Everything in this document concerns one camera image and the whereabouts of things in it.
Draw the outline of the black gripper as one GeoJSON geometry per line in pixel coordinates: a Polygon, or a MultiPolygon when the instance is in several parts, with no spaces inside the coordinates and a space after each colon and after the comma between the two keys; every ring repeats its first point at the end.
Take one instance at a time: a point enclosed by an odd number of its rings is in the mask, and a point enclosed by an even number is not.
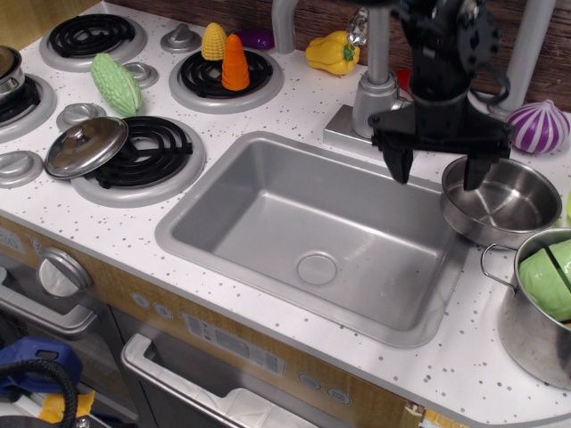
{"type": "Polygon", "coordinates": [[[463,189],[476,190],[492,161],[507,159],[511,129],[479,111],[463,98],[454,103],[414,103],[399,110],[377,112],[368,119],[373,144],[383,153],[392,178],[407,184],[415,151],[465,154],[463,189]]]}

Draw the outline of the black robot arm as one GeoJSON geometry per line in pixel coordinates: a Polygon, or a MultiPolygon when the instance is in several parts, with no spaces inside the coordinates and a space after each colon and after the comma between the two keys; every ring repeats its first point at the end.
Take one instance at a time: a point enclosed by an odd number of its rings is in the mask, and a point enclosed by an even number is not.
{"type": "Polygon", "coordinates": [[[507,76],[490,63],[498,52],[500,32],[484,1],[379,1],[401,22],[410,46],[412,104],[369,114],[372,144],[383,154],[394,180],[409,180],[416,150],[464,154],[463,186],[477,189],[493,163],[507,159],[513,129],[480,112],[468,100],[472,80],[487,72],[501,85],[487,104],[503,101],[507,76]]]}

